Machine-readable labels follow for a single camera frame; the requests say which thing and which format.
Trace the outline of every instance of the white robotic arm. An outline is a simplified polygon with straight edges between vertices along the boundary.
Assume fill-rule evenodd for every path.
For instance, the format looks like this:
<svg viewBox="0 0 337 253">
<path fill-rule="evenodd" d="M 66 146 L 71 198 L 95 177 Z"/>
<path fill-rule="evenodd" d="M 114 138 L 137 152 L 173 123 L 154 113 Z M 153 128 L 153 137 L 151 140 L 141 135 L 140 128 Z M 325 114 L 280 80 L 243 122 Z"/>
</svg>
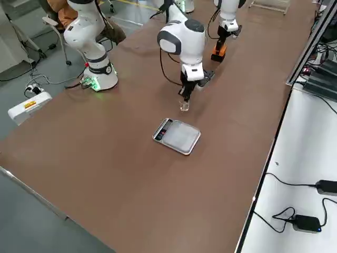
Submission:
<svg viewBox="0 0 337 253">
<path fill-rule="evenodd" d="M 240 0 L 214 0 L 217 8 L 220 8 L 220 26 L 227 27 L 228 32 L 234 32 L 239 29 L 236 22 L 236 11 Z"/>
<path fill-rule="evenodd" d="M 81 82 L 95 91 L 112 88 L 118 78 L 104 46 L 96 42 L 96 37 L 106 26 L 96 0 L 67 1 L 78 12 L 78 17 L 69 24 L 64 38 L 69 46 L 81 51 L 87 59 Z"/>
<path fill-rule="evenodd" d="M 187 111 L 195 86 L 203 87 L 214 74 L 202 66 L 205 27 L 197 20 L 188 19 L 173 0 L 165 0 L 160 10 L 166 12 L 167 24 L 158 33 L 157 42 L 163 51 L 180 57 L 182 89 L 179 94 L 184 97 L 181 110 Z"/>
<path fill-rule="evenodd" d="M 220 13 L 220 23 L 217 29 L 219 38 L 213 50 L 212 60 L 222 62 L 225 58 L 226 39 L 231 35 L 237 37 L 241 32 L 242 26 L 236 22 L 236 12 L 245 2 L 246 0 L 214 0 L 217 9 L 211 19 Z"/>
</svg>

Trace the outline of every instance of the brown table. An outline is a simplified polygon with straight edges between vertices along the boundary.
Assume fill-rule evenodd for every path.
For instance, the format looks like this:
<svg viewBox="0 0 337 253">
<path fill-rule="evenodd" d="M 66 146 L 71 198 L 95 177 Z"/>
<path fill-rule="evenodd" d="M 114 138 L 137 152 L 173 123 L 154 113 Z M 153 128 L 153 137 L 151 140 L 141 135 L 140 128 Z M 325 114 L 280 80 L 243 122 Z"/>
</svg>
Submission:
<svg viewBox="0 0 337 253">
<path fill-rule="evenodd" d="M 61 93 L 0 143 L 0 165 L 117 253 L 233 252 L 315 10 L 307 0 L 285 17 L 247 6 L 240 37 L 188 113 L 161 73 L 163 23 L 152 20 L 110 55 L 117 87 Z M 207 24 L 213 11 L 198 0 L 193 16 Z M 217 65 L 214 43 L 206 69 Z M 178 81 L 179 65 L 166 55 L 163 64 Z M 166 117 L 201 130 L 190 156 L 152 140 Z"/>
</svg>

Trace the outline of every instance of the electrical cable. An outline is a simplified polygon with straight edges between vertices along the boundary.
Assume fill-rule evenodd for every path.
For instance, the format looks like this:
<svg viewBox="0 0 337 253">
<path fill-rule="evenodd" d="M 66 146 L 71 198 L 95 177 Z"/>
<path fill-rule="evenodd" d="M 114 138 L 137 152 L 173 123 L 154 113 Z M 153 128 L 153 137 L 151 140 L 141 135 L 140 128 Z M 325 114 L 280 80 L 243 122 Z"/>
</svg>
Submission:
<svg viewBox="0 0 337 253">
<path fill-rule="evenodd" d="M 215 19 L 216 19 L 216 17 L 218 16 L 220 10 L 221 10 L 220 7 L 218 7 L 218 8 L 215 10 L 215 12 L 213 13 L 213 15 L 212 15 L 211 18 L 210 18 L 209 23 L 207 24 L 207 35 L 209 36 L 209 38 L 211 38 L 211 39 L 213 39 L 213 40 L 218 40 L 220 37 L 214 38 L 214 37 L 212 37 L 212 36 L 210 35 L 210 23 L 211 23 L 211 21 L 213 21 L 213 22 L 215 21 Z"/>
<path fill-rule="evenodd" d="M 168 54 L 169 58 L 171 58 L 172 61 L 174 61 L 176 63 L 180 63 L 179 61 L 176 61 L 175 59 L 173 59 L 172 56 L 169 53 L 167 53 L 167 54 Z"/>
<path fill-rule="evenodd" d="M 172 81 L 171 79 L 169 79 L 169 78 L 166 76 L 166 74 L 165 74 L 165 72 L 164 72 L 163 61 L 162 61 L 162 49 L 160 49 L 160 67 L 162 68 L 162 72 L 163 72 L 164 77 L 165 77 L 169 82 L 174 83 L 174 84 L 179 85 L 179 86 L 183 86 L 183 85 L 180 84 L 180 83 L 176 83 L 176 82 Z"/>
<path fill-rule="evenodd" d="M 30 99 L 30 97 L 26 95 L 26 91 L 27 90 L 25 89 L 24 92 L 23 92 L 23 94 L 25 95 L 26 98 Z"/>
<path fill-rule="evenodd" d="M 77 76 L 75 76 L 75 77 L 69 78 L 69 79 L 64 80 L 64 81 L 61 81 L 61 82 L 51 82 L 51 81 L 49 81 L 49 79 L 48 79 L 47 76 L 45 76 L 45 75 L 37 75 L 36 77 L 34 77 L 33 79 L 31 79 L 29 82 L 26 83 L 26 87 L 27 87 L 31 82 L 33 82 L 35 79 L 40 78 L 40 77 L 44 77 L 44 78 L 46 79 L 46 81 L 48 82 L 48 84 L 61 84 L 61 83 L 70 81 L 70 80 L 72 80 L 72 79 L 78 78 Z"/>
<path fill-rule="evenodd" d="M 292 209 L 292 210 L 293 210 L 293 214 L 292 214 L 289 218 L 284 219 L 284 218 L 280 218 L 280 217 L 279 217 L 280 215 L 282 215 L 283 213 L 285 213 L 285 212 L 288 211 L 289 209 Z M 281 231 L 275 229 L 275 228 L 274 228 L 268 221 L 266 221 L 266 219 L 264 219 L 264 218 L 263 218 L 261 215 L 259 215 L 257 212 L 253 211 L 253 213 L 254 213 L 255 215 L 257 215 L 261 220 L 263 220 L 264 223 L 266 223 L 266 224 L 267 224 L 271 229 L 273 229 L 275 232 L 277 232 L 277 233 L 283 233 L 284 230 L 285 230 L 286 224 L 287 224 L 288 222 L 290 222 L 290 223 L 292 222 L 292 218 L 293 218 L 294 215 L 295 215 L 295 209 L 294 209 L 293 207 L 287 207 L 287 208 L 285 208 L 282 212 L 280 212 L 280 213 L 278 213 L 278 214 L 272 216 L 273 219 L 277 219 L 277 220 L 282 220 L 282 221 L 284 221 L 284 225 L 283 225 L 283 228 L 282 228 Z"/>
<path fill-rule="evenodd" d="M 45 32 L 45 33 L 39 34 L 38 36 L 32 37 L 31 39 L 33 40 L 33 39 L 35 39 L 35 38 L 39 38 L 40 36 L 43 36 L 43 35 L 48 34 L 48 33 L 51 33 L 52 31 L 53 31 L 53 30 L 50 30 L 50 31 L 47 31 L 47 32 Z"/>
<path fill-rule="evenodd" d="M 324 198 L 324 199 L 322 199 L 322 206 L 323 206 L 323 210 L 324 210 L 324 223 L 321 225 L 321 227 L 324 227 L 324 226 L 326 225 L 326 222 L 328 221 L 328 213 L 327 213 L 327 211 L 326 211 L 326 207 L 325 207 L 325 204 L 324 204 L 324 201 L 325 201 L 325 200 L 329 200 L 329 201 L 331 201 L 331 202 L 337 204 L 337 201 L 334 201 L 334 200 L 332 200 L 332 199 L 329 199 L 329 198 Z"/>
<path fill-rule="evenodd" d="M 152 19 L 153 17 L 155 17 L 156 15 L 159 15 L 159 14 L 161 14 L 161 13 L 163 13 L 163 11 L 157 11 L 155 14 L 153 14 L 151 17 L 150 17 L 150 19 Z"/>
<path fill-rule="evenodd" d="M 326 103 L 328 105 L 328 107 L 330 107 L 330 109 L 335 113 L 337 114 L 337 111 L 331 106 L 331 104 L 328 103 L 327 100 L 325 100 L 324 98 L 322 98 L 321 96 L 318 96 L 318 95 L 315 95 L 315 94 L 310 94 L 312 96 L 316 96 L 317 98 L 321 99 L 324 101 L 324 103 Z"/>
<path fill-rule="evenodd" d="M 292 184 L 292 183 L 286 183 L 286 182 L 283 182 L 283 181 L 281 181 L 277 176 L 275 176 L 274 174 L 272 174 L 272 173 L 266 173 L 266 174 L 269 174 L 269 175 L 272 175 L 272 176 L 274 176 L 279 182 L 281 182 L 281 183 L 283 183 L 283 184 L 286 184 L 287 186 L 309 186 L 309 187 L 315 187 L 315 188 L 317 188 L 317 185 L 315 185 L 315 184 Z M 330 201 L 330 202 L 333 202 L 333 203 L 335 203 L 335 204 L 337 204 L 337 201 L 334 201 L 334 200 L 332 200 L 332 199 L 329 199 L 329 198 L 323 198 L 322 199 L 322 206 L 323 206 L 323 210 L 324 210 L 324 223 L 323 224 L 321 224 L 321 227 L 324 227 L 325 225 L 326 225 L 326 223 L 327 223 L 327 221 L 328 221 L 328 212 L 326 211 L 326 206 L 325 206 L 325 201 L 326 200 L 328 200 L 328 201 Z M 278 217 L 279 215 L 281 215 L 281 214 L 283 214 L 284 212 L 286 212 L 288 209 L 292 209 L 293 210 L 293 215 L 291 216 L 291 217 L 289 217 L 289 218 L 287 218 L 287 219 L 283 219 L 283 218 L 280 218 L 280 217 Z M 269 227 L 271 227 L 274 231 L 276 231 L 276 232 L 278 232 L 278 233 L 281 233 L 280 231 L 277 231 L 277 230 L 275 230 L 262 216 L 260 216 L 258 213 L 256 213 L 255 211 L 254 211 L 254 214 L 256 214 L 257 216 L 259 216 Z M 277 219 L 277 220 L 283 220 L 283 221 L 285 221 L 285 223 L 287 223 L 287 222 L 290 222 L 290 223 L 292 223 L 292 219 L 291 218 L 293 218 L 293 216 L 295 215 L 295 209 L 293 208 L 293 207 L 288 207 L 288 208 L 286 208 L 286 209 L 284 209 L 282 212 L 280 212 L 280 213 L 278 213 L 277 215 L 273 215 L 272 216 L 272 218 L 274 218 L 274 219 Z"/>
<path fill-rule="evenodd" d="M 281 179 L 279 179 L 277 176 L 275 176 L 273 173 L 270 173 L 270 172 L 267 172 L 266 175 L 272 175 L 273 177 L 275 177 L 275 179 L 276 179 L 278 182 L 280 182 L 280 183 L 282 183 L 282 184 L 285 184 L 285 185 L 287 185 L 287 186 L 309 186 L 309 187 L 314 187 L 314 188 L 316 188 L 316 185 L 315 185 L 315 184 L 286 183 L 286 182 L 282 181 Z"/>
<path fill-rule="evenodd" d="M 83 72 L 85 71 L 85 69 L 86 69 L 86 67 L 82 70 L 82 72 L 77 76 L 77 78 L 79 78 L 82 74 L 83 74 Z M 78 82 L 78 83 L 75 83 L 74 85 L 71 85 L 71 86 L 64 86 L 64 88 L 66 89 L 66 90 L 69 90 L 69 89 L 72 89 L 72 88 L 75 88 L 75 87 L 77 87 L 77 86 L 79 86 L 81 84 L 81 82 Z"/>
</svg>

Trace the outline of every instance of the black device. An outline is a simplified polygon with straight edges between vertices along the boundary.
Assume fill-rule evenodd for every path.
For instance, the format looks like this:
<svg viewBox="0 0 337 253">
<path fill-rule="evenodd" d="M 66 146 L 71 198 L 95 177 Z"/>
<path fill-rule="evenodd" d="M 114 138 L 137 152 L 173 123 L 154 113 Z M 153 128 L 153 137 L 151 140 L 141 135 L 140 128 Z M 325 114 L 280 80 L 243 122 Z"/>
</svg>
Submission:
<svg viewBox="0 0 337 253">
<path fill-rule="evenodd" d="M 320 180 L 316 183 L 316 188 L 319 194 L 337 196 L 336 181 Z"/>
<path fill-rule="evenodd" d="M 296 231 L 319 233 L 322 231 L 320 221 L 317 217 L 306 215 L 295 215 L 291 221 Z"/>
<path fill-rule="evenodd" d="M 303 86 L 304 90 L 337 100 L 337 76 L 312 71 Z"/>
<path fill-rule="evenodd" d="M 325 60 L 318 68 L 317 72 L 322 75 L 337 77 L 337 63 Z"/>
</svg>

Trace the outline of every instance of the orange object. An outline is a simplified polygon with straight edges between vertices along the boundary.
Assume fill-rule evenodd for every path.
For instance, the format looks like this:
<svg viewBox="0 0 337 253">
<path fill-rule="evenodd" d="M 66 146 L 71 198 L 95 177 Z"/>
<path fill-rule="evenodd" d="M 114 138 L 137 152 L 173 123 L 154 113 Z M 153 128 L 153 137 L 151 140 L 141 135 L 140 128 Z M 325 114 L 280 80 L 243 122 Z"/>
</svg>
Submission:
<svg viewBox="0 0 337 253">
<path fill-rule="evenodd" d="M 223 46 L 220 48 L 220 50 L 216 50 L 216 46 L 213 49 L 213 54 L 219 55 L 219 56 L 224 56 L 226 53 L 227 46 L 223 44 Z"/>
</svg>

